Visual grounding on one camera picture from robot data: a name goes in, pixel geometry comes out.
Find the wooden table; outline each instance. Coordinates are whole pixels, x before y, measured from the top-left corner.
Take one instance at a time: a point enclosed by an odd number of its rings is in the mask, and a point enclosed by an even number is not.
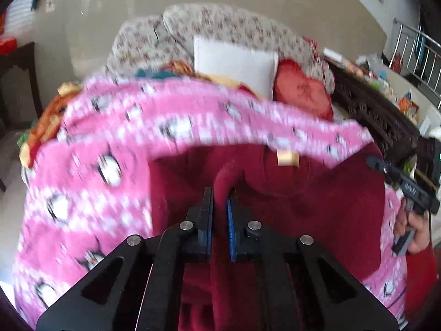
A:
[[[383,158],[401,168],[416,153],[418,128],[365,80],[327,60],[336,86],[332,102],[369,129]]]
[[[35,73],[35,58],[34,58],[35,43],[30,42],[24,46],[20,46],[15,51],[0,55],[0,78],[13,66],[21,68],[23,71],[28,70],[29,82],[34,100],[34,107],[37,117],[40,118],[43,113],[43,106],[40,100],[40,91],[38,90],[37,75]],[[7,108],[4,102],[1,86],[0,86],[0,117],[3,120],[7,129],[22,129],[21,125],[13,125],[9,118]]]

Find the garment tag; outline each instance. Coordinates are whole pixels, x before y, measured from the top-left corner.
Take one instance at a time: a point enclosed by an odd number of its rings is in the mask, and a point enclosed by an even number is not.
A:
[[[290,150],[278,150],[277,151],[277,164],[282,166],[300,166],[299,154]]]

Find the silver bolt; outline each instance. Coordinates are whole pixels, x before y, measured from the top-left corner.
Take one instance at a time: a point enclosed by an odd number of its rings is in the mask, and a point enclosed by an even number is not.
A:
[[[183,221],[182,223],[179,224],[179,227],[182,230],[190,230],[190,229],[193,228],[193,226],[194,226],[193,223],[191,221],[188,221],[188,220]]]
[[[300,237],[300,242],[304,245],[311,245],[314,243],[314,238],[310,235],[302,235]]]
[[[251,230],[259,230],[262,227],[261,222],[257,221],[257,220],[252,220],[248,223],[248,227]]]
[[[139,235],[131,235],[127,238],[127,244],[130,246],[138,245],[141,242],[141,237]]]

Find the floral upholstery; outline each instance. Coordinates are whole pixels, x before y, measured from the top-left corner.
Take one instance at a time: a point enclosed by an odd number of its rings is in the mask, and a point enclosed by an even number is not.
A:
[[[107,71],[133,75],[138,68],[157,67],[173,59],[193,66],[194,35],[276,50],[281,59],[293,59],[307,76],[322,81],[328,93],[334,91],[334,77],[318,56],[314,41],[297,36],[275,20],[228,5],[174,5],[162,16],[125,22],[113,43]]]

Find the pink blanket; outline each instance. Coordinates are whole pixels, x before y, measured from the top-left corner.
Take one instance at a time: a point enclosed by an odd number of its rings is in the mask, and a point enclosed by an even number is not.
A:
[[[298,109],[190,79],[90,80],[40,149],[29,181],[14,267],[20,314],[38,317],[128,235],[152,236],[149,160],[201,145],[267,144],[329,167],[372,138],[354,121],[324,122]],[[385,193],[380,269],[363,281],[386,306],[404,289],[392,256],[400,201]],[[404,311],[404,298],[391,311]]]

